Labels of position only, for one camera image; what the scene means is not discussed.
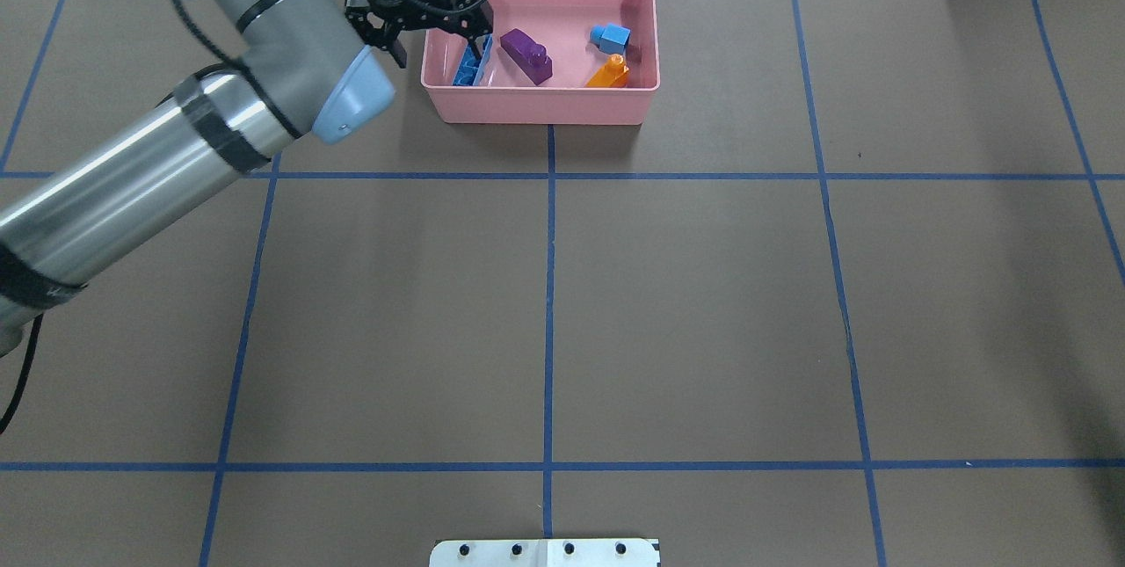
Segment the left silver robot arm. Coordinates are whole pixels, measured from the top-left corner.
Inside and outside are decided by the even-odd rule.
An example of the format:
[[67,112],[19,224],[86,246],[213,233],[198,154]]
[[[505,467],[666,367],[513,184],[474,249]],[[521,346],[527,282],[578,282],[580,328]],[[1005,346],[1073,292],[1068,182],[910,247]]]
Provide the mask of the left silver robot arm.
[[214,65],[3,212],[3,352],[25,327],[184,214],[314,134],[346,140],[393,102],[376,58],[402,32],[478,50],[490,0],[170,0]]

